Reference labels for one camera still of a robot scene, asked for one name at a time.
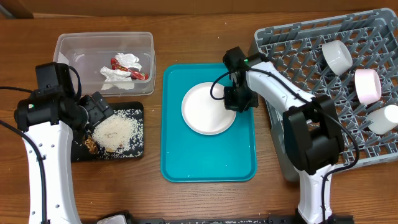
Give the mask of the white tissue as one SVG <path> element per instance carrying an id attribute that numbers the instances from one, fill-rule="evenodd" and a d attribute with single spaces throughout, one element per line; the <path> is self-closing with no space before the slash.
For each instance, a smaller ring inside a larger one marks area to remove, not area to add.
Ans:
<path id="1" fill-rule="evenodd" d="M 103 67 L 100 73 L 106 77 L 105 84 L 102 86 L 102 90 L 108 90 L 112 87 L 117 87 L 123 90 L 132 90 L 134 83 L 132 83 L 131 73 L 122 70 L 112 70 L 107 67 Z M 108 84 L 108 82 L 123 82 L 117 84 Z"/>
<path id="2" fill-rule="evenodd" d="M 141 71 L 142 65 L 139 63 L 139 58 L 134 54 L 117 53 L 115 59 L 125 68 L 134 68 Z"/>

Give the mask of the white round plate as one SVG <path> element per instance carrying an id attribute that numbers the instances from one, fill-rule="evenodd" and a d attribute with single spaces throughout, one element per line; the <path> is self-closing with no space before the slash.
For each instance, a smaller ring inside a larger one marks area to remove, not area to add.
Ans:
<path id="1" fill-rule="evenodd" d="M 216 135 L 226 131 L 236 118 L 236 112 L 227 110 L 223 100 L 210 95 L 212 82 L 195 85 L 182 100 L 182 116 L 189 128 L 203 135 Z"/>

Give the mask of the white rice pile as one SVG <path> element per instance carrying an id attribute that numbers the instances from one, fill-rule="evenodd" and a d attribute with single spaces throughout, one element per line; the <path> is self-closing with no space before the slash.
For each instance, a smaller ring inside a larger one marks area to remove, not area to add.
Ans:
<path id="1" fill-rule="evenodd" d="M 144 113 L 140 109 L 116 110 L 89 134 L 100 159 L 131 159 L 144 155 Z"/>

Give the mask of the brown food scrap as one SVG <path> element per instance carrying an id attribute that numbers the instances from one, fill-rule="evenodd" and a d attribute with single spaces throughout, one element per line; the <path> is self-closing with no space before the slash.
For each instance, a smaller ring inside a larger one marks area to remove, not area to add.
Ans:
<path id="1" fill-rule="evenodd" d="M 96 154 L 98 152 L 98 147 L 91 136 L 83 141 L 83 144 L 88 148 L 90 154 Z"/>

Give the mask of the red snack wrapper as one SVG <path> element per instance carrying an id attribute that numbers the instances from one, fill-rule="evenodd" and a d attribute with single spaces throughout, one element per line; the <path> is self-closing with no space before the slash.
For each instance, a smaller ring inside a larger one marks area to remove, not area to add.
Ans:
<path id="1" fill-rule="evenodd" d="M 138 72 L 133 68 L 123 67 L 115 58 L 111 59 L 111 66 L 113 70 L 121 70 L 124 72 L 129 72 L 130 73 L 129 77 L 132 78 L 133 80 L 147 80 L 149 78 L 149 75 L 146 73 Z"/>

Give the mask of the grey bowl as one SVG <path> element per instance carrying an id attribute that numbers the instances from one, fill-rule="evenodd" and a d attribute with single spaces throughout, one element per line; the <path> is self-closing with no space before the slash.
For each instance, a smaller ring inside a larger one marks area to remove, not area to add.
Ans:
<path id="1" fill-rule="evenodd" d="M 331 71 L 340 76 L 353 65 L 352 56 L 344 43 L 334 40 L 322 45 L 322 53 Z"/>

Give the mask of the white bowl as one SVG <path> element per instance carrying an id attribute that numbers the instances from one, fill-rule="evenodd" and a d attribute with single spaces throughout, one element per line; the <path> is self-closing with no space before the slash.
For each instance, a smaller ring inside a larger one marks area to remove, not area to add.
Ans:
<path id="1" fill-rule="evenodd" d="M 369 105 L 380 100 L 381 82 L 375 70 L 357 69 L 354 74 L 354 84 L 361 104 Z"/>

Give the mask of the white cup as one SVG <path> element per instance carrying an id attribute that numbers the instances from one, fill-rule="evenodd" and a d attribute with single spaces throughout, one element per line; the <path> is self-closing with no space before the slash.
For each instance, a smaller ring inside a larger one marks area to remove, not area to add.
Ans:
<path id="1" fill-rule="evenodd" d="M 386 134 L 397 126 L 397 105 L 388 105 L 368 114 L 366 120 L 371 124 L 370 131 L 375 134 Z"/>

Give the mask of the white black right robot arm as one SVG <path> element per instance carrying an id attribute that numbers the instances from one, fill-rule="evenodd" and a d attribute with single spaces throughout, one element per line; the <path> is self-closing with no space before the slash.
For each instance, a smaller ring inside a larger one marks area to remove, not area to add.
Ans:
<path id="1" fill-rule="evenodd" d="M 305 223 L 328 223 L 330 172 L 345 146 L 334 102 L 295 86 L 261 53 L 247 57 L 235 47 L 223 63 L 233 82 L 224 89 L 224 107 L 242 113 L 257 107 L 262 96 L 282 115 L 285 154 L 299 174 L 298 214 Z"/>

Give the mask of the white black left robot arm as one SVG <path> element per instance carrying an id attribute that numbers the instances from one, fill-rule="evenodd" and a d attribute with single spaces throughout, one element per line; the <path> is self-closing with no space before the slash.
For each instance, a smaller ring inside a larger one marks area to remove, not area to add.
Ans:
<path id="1" fill-rule="evenodd" d="M 81 94 L 65 63 L 35 68 L 38 88 L 14 112 L 29 166 L 29 223 L 80 223 L 73 192 L 71 150 L 114 111 L 99 92 Z"/>

